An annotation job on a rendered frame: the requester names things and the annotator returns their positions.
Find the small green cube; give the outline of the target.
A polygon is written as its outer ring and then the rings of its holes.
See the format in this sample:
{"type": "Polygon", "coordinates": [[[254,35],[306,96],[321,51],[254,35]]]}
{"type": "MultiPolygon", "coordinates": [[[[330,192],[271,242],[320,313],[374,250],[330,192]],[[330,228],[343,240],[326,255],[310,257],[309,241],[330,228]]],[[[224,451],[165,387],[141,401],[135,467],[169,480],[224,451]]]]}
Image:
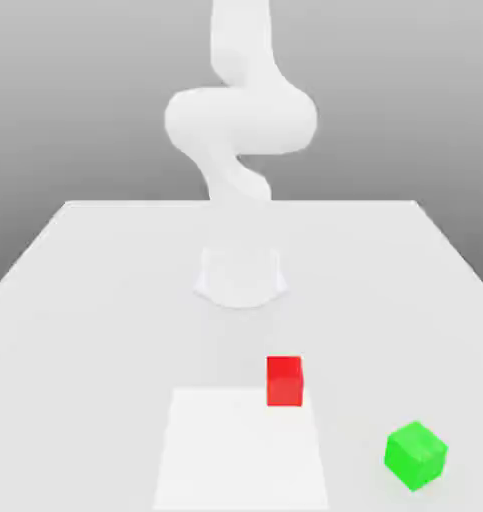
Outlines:
{"type": "Polygon", "coordinates": [[[419,421],[400,427],[387,437],[385,466],[412,492],[439,477],[448,446],[419,421]]]}

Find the small red cube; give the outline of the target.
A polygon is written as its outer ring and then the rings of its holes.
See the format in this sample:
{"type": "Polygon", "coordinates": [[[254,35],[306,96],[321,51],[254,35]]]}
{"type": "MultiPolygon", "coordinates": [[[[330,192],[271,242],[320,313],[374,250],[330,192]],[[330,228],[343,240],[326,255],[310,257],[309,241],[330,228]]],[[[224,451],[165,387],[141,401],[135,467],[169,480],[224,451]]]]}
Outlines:
{"type": "Polygon", "coordinates": [[[266,402],[270,407],[301,407],[304,375],[300,356],[270,355],[266,358],[266,402]]]}

